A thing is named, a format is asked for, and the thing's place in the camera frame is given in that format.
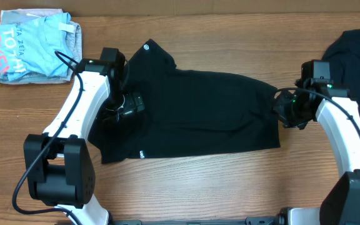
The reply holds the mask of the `black t-shirt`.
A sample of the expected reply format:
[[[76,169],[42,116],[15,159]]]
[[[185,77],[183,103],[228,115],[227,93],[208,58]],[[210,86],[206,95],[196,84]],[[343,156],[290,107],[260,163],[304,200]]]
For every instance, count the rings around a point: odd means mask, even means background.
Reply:
[[[102,107],[88,140],[104,164],[278,148],[275,88],[237,74],[180,70],[153,40],[130,59],[126,91],[145,108],[116,119]]]

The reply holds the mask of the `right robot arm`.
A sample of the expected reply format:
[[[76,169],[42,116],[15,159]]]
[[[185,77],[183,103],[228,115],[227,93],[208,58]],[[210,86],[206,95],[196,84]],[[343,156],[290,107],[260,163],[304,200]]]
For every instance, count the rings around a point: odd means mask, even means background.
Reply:
[[[302,64],[294,87],[274,95],[272,109],[284,128],[304,129],[310,121],[322,126],[339,180],[319,207],[283,209],[273,223],[360,225],[360,115],[349,89],[334,83],[328,62],[312,60]]]

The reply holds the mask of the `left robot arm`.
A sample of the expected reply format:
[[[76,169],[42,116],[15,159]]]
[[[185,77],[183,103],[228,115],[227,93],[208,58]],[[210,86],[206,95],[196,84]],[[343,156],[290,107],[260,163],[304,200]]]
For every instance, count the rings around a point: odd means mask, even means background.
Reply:
[[[73,224],[112,224],[111,213],[94,195],[95,171],[87,140],[96,116],[118,123],[144,110],[141,95],[123,91],[130,66],[124,54],[105,47],[99,59],[74,59],[57,51],[55,55],[74,73],[74,83],[61,110],[42,134],[30,134],[24,141],[26,171],[12,195],[18,206],[21,186],[48,206],[46,212],[62,212]]]

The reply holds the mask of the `light blue printed t-shirt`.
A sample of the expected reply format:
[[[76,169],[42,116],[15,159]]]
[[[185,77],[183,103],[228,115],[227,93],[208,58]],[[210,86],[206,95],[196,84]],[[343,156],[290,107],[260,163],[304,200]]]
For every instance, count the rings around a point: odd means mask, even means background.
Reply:
[[[17,81],[35,73],[64,78],[68,67],[55,55],[73,54],[66,44],[71,16],[55,14],[0,25],[0,76]]]

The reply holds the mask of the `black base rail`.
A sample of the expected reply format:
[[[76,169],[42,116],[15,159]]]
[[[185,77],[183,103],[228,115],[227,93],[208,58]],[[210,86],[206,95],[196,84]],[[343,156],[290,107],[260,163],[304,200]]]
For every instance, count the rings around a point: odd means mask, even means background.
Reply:
[[[302,220],[301,218],[286,219],[285,216],[247,217],[245,219],[190,220],[190,221],[141,221],[112,220],[108,225],[287,225],[287,224],[320,224],[317,219]]]

